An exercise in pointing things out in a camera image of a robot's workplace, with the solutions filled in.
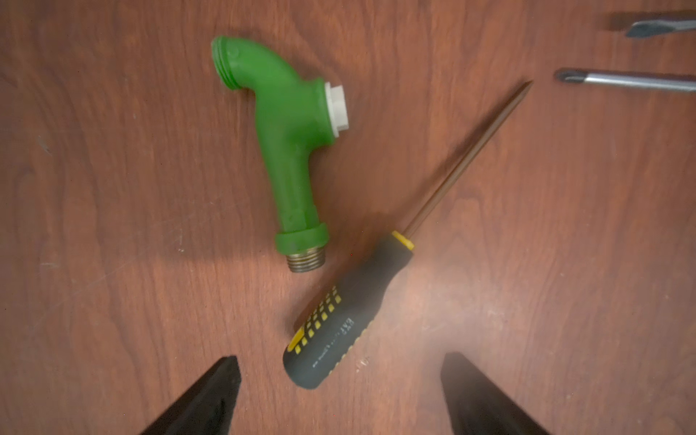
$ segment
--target green spigot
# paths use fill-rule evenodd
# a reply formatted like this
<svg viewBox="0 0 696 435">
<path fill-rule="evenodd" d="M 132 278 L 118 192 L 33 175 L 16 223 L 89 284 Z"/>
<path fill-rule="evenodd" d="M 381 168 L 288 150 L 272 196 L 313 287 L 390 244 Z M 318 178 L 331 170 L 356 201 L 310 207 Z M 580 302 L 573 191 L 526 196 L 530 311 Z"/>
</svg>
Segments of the green spigot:
<svg viewBox="0 0 696 435">
<path fill-rule="evenodd" d="M 329 232 L 312 199 L 308 159 L 348 128 L 343 87 L 321 78 L 304 81 L 280 56 L 250 40 L 219 36 L 212 51 L 223 83 L 256 95 L 256 134 L 280 218 L 276 248 L 291 271 L 316 269 L 324 264 Z"/>
</svg>

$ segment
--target screwdriver tip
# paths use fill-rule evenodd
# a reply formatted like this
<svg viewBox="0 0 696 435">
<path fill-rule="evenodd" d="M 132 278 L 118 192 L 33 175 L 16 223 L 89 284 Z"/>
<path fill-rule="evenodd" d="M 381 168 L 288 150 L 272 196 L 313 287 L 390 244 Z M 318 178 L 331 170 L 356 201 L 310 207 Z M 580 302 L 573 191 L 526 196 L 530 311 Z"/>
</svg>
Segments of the screwdriver tip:
<svg viewBox="0 0 696 435">
<path fill-rule="evenodd" d="M 554 76 L 556 80 L 564 83 L 583 83 L 587 78 L 587 73 L 580 70 L 558 70 Z"/>
<path fill-rule="evenodd" d="M 527 83 L 525 83 L 525 84 L 522 85 L 521 92 L 522 92 L 523 94 L 526 94 L 526 93 L 529 92 L 529 90 L 532 88 L 532 85 L 533 85 L 533 84 L 534 84 L 534 80 L 529 80 Z"/>
<path fill-rule="evenodd" d="M 650 38 L 651 36 L 665 35 L 674 31 L 674 26 L 661 19 L 639 21 L 633 23 L 626 32 L 627 38 Z"/>
</svg>

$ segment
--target white plastic nut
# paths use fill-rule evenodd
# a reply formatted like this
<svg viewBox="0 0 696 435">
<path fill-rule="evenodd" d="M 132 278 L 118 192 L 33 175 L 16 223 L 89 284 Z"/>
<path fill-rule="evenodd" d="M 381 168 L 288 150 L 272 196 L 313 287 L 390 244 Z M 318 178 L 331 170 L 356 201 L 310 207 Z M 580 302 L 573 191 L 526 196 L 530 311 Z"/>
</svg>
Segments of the white plastic nut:
<svg viewBox="0 0 696 435">
<path fill-rule="evenodd" d="M 326 93 L 326 105 L 329 108 L 329 119 L 333 135 L 338 137 L 338 132 L 348 130 L 348 109 L 346 109 L 346 97 L 343 86 L 331 87 L 329 82 L 324 84 Z"/>
</svg>

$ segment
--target black tool handle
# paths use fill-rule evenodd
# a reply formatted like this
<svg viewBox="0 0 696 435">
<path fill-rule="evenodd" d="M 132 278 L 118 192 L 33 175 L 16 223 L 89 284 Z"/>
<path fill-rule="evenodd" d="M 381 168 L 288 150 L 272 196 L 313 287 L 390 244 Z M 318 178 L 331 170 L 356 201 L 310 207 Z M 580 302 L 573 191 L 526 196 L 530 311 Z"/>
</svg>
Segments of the black tool handle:
<svg viewBox="0 0 696 435">
<path fill-rule="evenodd" d="M 413 257 L 412 248 L 409 240 L 392 232 L 326 294 L 283 354 L 294 383 L 313 389 L 331 373 L 374 319 L 392 278 Z"/>
</svg>

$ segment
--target metal tool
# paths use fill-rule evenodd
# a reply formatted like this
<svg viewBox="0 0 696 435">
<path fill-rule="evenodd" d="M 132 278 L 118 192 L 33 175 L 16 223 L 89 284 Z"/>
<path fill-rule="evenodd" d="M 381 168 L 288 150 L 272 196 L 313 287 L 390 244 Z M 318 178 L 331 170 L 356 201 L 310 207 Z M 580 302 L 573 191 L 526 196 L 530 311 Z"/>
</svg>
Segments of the metal tool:
<svg viewBox="0 0 696 435">
<path fill-rule="evenodd" d="M 510 113 L 527 95 L 532 82 L 522 86 L 464 155 L 403 233 L 392 231 L 360 267 L 343 276 L 309 314 L 283 354 L 283 365 L 298 386 L 318 387 L 353 347 L 379 311 L 389 283 L 413 257 L 409 238 L 448 192 L 457 178 L 486 145 Z"/>
<path fill-rule="evenodd" d="M 589 83 L 629 88 L 672 90 L 675 92 L 696 92 L 696 81 L 689 80 L 659 79 L 650 76 L 581 70 L 560 70 L 556 72 L 555 77 L 564 83 Z"/>
<path fill-rule="evenodd" d="M 627 38 L 650 38 L 667 33 L 696 30 L 696 19 L 648 19 L 631 25 Z"/>
</svg>

